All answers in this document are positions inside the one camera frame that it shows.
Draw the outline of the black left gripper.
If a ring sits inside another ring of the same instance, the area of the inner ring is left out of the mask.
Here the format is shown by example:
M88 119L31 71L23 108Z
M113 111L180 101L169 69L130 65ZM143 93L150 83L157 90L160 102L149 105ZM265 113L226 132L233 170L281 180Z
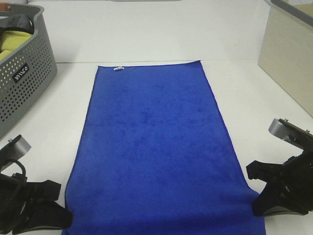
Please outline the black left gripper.
M26 173L0 175L0 219L16 220L12 234L38 230L62 230L72 225L73 214L54 201L61 184L46 180L28 182ZM33 203L32 198L46 199Z

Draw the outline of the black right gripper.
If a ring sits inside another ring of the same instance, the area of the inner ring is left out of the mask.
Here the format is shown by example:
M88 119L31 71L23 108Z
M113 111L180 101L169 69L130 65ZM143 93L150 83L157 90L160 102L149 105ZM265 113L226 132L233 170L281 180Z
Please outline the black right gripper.
M261 180L267 185L252 203L255 216L307 215L313 210L311 151L303 151L282 164L253 161L246 166L246 172L248 179Z

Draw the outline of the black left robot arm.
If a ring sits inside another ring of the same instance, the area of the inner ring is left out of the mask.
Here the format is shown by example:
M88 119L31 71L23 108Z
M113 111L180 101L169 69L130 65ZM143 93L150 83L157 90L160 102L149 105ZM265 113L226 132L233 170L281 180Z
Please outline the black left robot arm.
M56 203L61 184L51 180L29 182L19 160L7 158L0 162L1 168L9 164L16 164L22 172L0 175L0 233L19 235L71 227L73 214Z

